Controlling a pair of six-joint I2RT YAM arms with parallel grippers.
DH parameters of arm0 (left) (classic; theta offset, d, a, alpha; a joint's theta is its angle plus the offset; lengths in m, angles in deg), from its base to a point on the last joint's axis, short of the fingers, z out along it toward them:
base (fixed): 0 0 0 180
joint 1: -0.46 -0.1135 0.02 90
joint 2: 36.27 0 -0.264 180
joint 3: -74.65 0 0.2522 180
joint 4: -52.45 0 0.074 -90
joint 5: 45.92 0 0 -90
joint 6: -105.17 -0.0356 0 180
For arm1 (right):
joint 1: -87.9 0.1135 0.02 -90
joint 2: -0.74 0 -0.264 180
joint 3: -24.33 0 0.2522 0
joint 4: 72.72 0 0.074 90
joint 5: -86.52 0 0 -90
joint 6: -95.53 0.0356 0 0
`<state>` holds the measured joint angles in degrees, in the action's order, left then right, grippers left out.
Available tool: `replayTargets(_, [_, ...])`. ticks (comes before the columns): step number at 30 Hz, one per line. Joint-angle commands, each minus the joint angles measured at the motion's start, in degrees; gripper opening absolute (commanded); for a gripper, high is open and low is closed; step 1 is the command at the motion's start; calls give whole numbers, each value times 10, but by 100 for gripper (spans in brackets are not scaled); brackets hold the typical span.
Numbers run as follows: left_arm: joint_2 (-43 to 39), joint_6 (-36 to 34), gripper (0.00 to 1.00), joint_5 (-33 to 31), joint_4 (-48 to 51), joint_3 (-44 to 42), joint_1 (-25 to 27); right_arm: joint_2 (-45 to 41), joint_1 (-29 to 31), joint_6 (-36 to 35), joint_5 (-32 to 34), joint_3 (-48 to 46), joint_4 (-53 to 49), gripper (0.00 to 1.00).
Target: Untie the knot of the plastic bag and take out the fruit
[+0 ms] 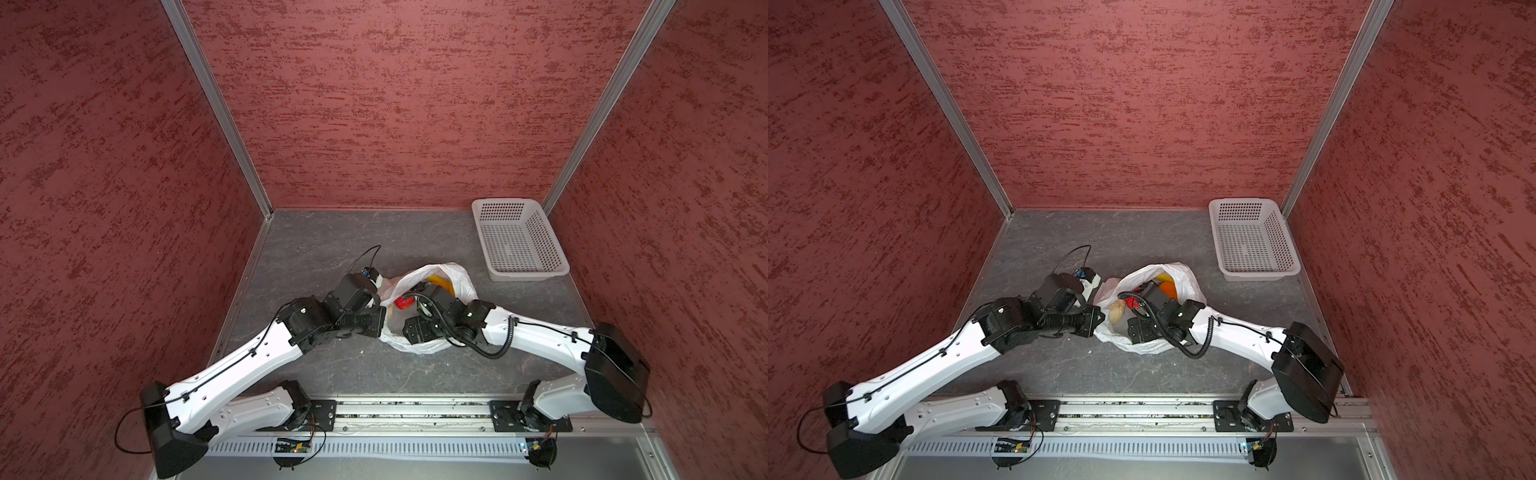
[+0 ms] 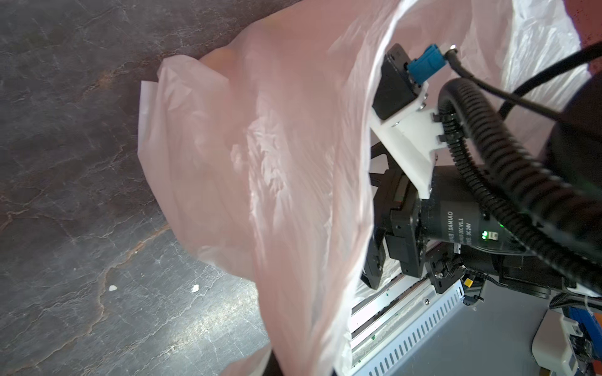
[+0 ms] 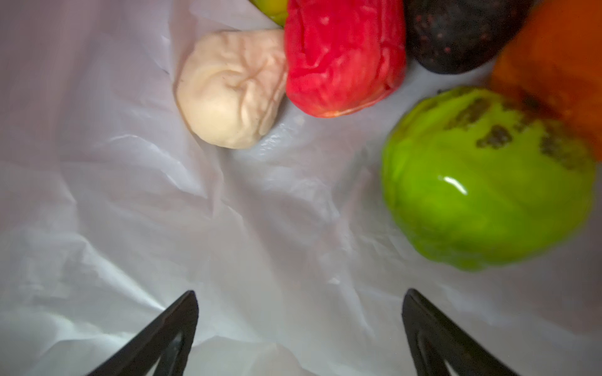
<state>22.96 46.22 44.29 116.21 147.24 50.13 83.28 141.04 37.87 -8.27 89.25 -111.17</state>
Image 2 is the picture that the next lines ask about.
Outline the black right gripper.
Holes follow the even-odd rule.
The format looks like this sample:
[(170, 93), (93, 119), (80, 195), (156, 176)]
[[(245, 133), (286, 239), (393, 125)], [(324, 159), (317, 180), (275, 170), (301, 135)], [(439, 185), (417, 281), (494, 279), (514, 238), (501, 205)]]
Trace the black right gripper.
[(379, 287), (386, 259), (401, 273), (427, 275), (446, 289), (467, 275), (509, 289), (562, 289), (564, 277), (531, 255), (488, 211), (478, 204), (454, 166), (434, 169), (434, 188), (422, 200), (409, 177), (381, 143), (372, 157), (388, 167), (370, 175), (374, 230), (368, 244), (362, 282)]

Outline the white plastic bag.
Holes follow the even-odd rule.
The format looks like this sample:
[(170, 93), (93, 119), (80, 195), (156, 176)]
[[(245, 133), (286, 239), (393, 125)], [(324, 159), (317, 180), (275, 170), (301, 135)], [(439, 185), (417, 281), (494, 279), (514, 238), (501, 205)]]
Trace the white plastic bag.
[(514, 89), (580, 40), (562, 1), (302, 1), (140, 87), (138, 157), (180, 244), (251, 280), (270, 343), (227, 375), (351, 364), (348, 322), (373, 229), (372, 102), (391, 42), (457, 44)]

